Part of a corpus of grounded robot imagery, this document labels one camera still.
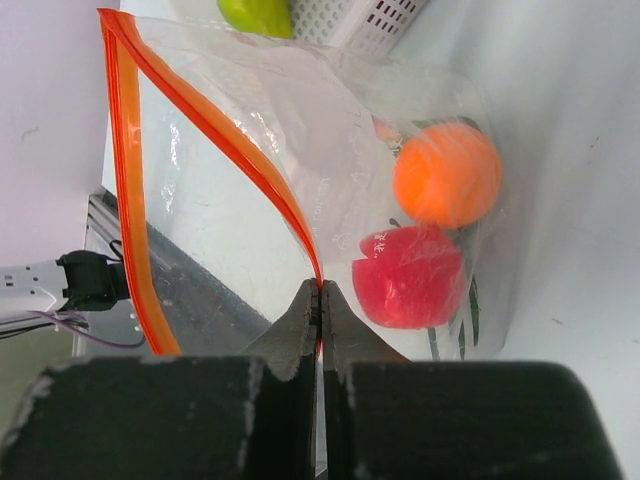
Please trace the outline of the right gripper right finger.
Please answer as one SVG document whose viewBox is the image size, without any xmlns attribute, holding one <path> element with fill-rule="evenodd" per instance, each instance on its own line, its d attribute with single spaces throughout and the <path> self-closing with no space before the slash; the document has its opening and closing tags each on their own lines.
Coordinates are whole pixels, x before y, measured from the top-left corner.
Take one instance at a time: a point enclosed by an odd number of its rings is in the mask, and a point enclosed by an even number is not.
<svg viewBox="0 0 640 480">
<path fill-rule="evenodd" d="M 593 402 L 548 362 L 412 362 L 320 293 L 332 479 L 618 479 Z"/>
</svg>

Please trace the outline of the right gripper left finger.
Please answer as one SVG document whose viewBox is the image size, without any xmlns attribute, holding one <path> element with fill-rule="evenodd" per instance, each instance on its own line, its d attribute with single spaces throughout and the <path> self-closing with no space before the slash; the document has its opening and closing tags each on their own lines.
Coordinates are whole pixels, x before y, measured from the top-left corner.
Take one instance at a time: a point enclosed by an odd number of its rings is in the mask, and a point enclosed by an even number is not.
<svg viewBox="0 0 640 480">
<path fill-rule="evenodd" d="M 238 355 L 47 367 L 1 442 L 5 479 L 311 479 L 319 290 Z"/>
</svg>

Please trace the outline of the large red apple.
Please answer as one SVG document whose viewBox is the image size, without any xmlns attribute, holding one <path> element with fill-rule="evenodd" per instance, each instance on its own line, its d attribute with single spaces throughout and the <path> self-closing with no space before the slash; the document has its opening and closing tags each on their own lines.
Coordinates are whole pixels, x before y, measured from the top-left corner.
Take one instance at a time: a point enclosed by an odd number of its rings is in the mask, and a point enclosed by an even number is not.
<svg viewBox="0 0 640 480">
<path fill-rule="evenodd" d="M 352 283 L 365 316 L 401 330 L 441 326 L 459 305 L 465 286 L 463 257 L 437 227 L 395 227 L 361 240 Z"/>
</svg>

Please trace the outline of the orange fruit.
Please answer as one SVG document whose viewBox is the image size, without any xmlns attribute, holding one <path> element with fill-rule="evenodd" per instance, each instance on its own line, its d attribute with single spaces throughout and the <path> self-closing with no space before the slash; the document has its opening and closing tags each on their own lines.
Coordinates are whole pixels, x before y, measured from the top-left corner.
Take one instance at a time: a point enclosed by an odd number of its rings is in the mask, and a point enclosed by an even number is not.
<svg viewBox="0 0 640 480">
<path fill-rule="evenodd" d="M 471 125 L 446 122 L 424 128 L 401 147 L 392 186 L 409 218 L 456 229 L 491 210 L 502 178 L 492 141 Z"/>
</svg>

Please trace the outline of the clear zip bag orange zipper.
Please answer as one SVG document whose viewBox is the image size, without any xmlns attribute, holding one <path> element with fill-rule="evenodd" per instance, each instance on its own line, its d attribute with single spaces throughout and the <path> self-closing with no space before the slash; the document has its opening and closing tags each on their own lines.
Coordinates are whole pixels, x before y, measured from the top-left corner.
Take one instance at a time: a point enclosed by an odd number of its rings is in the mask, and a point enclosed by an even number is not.
<svg viewBox="0 0 640 480">
<path fill-rule="evenodd" d="M 99 19 L 124 262 L 153 352 L 184 354 L 153 286 L 148 226 L 271 326 L 303 282 L 331 280 L 375 333 L 406 357 L 429 360 L 428 328 L 368 320 L 352 262 L 361 240 L 379 231 L 453 230 L 417 223 L 398 205 L 397 156 L 376 127 L 467 116 L 497 149 L 474 85 L 440 65 L 299 40 L 112 9 Z M 479 219 L 480 335 L 465 359 L 494 355 L 509 328 L 512 244 L 496 231 L 510 191 L 501 160 L 498 198 Z"/>
</svg>

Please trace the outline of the yellow green pear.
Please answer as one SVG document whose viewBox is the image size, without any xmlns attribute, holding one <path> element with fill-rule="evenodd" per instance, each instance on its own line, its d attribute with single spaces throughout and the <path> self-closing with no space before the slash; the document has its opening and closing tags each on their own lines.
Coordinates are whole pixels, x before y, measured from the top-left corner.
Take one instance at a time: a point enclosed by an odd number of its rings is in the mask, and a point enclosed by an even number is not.
<svg viewBox="0 0 640 480">
<path fill-rule="evenodd" d="M 287 0 L 217 0 L 223 19 L 236 30 L 289 39 L 291 16 Z"/>
</svg>

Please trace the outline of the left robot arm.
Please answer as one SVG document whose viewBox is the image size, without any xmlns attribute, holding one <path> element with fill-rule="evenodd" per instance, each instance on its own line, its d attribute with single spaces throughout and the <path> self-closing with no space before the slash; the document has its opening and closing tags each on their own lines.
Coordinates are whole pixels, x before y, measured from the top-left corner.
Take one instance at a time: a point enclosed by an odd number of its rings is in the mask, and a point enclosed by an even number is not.
<svg viewBox="0 0 640 480">
<path fill-rule="evenodd" d="M 78 320 L 130 298 L 124 264 L 87 250 L 56 260 L 1 268 L 1 332 L 48 326 L 51 316 Z"/>
</svg>

